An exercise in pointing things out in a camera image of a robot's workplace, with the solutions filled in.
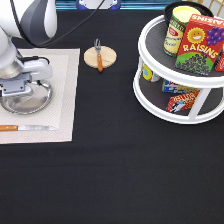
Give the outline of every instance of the white rotating shelf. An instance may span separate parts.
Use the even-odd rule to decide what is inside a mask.
[[[164,16],[149,22],[139,38],[139,65],[134,79],[134,92],[142,106],[152,114],[174,123],[197,124],[218,116],[224,110],[224,73],[214,69],[208,76],[176,69],[176,58],[163,52],[167,25]],[[191,109],[171,114],[166,111],[169,98],[175,95],[162,92],[162,81],[148,82],[142,77],[143,63],[159,76],[175,83],[200,88],[201,91]]]

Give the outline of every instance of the green can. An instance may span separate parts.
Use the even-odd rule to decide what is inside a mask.
[[[177,57],[184,31],[193,14],[201,15],[197,9],[189,6],[179,6],[173,9],[164,41],[164,52],[169,56]]]

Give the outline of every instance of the can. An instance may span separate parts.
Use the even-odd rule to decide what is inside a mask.
[[[164,41],[164,52],[169,56],[177,57],[184,31],[193,14],[201,15],[197,9],[190,6],[179,6],[173,9]]]
[[[143,77],[149,82],[156,82],[160,79],[160,76],[153,72],[147,65],[143,66]]]

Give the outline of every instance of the wooden coaster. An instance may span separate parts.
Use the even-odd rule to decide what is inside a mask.
[[[116,61],[117,54],[113,49],[109,47],[101,46],[100,53],[101,53],[102,63],[104,68],[111,66]],[[84,53],[84,61],[90,67],[98,68],[97,53],[96,53],[95,47],[91,47]]]

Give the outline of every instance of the small tool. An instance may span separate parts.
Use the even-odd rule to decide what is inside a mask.
[[[56,131],[53,126],[43,125],[0,125],[0,131]]]
[[[97,52],[98,71],[102,72],[103,71],[103,63],[102,63],[102,57],[101,57],[101,54],[100,54],[101,45],[100,45],[100,40],[99,39],[94,40],[94,46],[95,46],[95,50]]]

